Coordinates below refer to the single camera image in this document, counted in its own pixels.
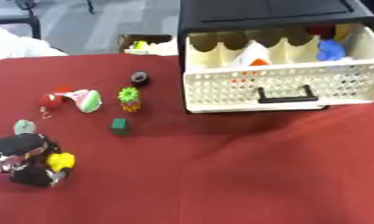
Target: yellow ball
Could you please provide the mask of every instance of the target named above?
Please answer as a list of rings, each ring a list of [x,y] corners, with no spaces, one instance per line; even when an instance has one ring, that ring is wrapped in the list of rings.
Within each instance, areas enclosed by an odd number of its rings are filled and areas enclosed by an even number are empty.
[[[54,172],[60,172],[64,168],[73,168],[75,162],[74,155],[66,152],[61,154],[52,154],[46,160],[47,165],[49,165]]]

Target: red ball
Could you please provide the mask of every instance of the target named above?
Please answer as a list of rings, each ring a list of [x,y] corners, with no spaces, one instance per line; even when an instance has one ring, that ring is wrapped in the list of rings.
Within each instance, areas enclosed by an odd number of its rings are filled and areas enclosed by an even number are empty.
[[[42,97],[41,106],[47,109],[53,109],[62,103],[62,96],[55,94],[46,94]]]

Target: white cloth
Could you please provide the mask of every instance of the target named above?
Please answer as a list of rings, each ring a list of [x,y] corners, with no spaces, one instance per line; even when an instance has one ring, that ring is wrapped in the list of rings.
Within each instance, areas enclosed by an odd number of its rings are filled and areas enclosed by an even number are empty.
[[[8,58],[65,56],[44,40],[18,37],[0,28],[0,60]]]

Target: green cube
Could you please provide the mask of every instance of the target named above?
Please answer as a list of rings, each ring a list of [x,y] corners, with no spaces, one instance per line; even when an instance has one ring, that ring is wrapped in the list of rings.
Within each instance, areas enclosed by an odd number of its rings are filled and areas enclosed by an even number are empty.
[[[128,134],[127,119],[123,118],[113,118],[113,123],[111,124],[111,130],[114,134],[119,136],[125,136]]]

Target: black handle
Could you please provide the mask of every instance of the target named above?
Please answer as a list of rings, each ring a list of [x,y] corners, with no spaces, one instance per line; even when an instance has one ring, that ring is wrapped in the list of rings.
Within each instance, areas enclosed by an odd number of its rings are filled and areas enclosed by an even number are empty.
[[[312,93],[311,87],[309,85],[303,86],[306,96],[296,96],[296,97],[279,97],[279,98],[267,98],[265,95],[265,89],[263,87],[258,88],[258,94],[260,99],[259,103],[279,103],[279,102],[317,102],[319,97]]]

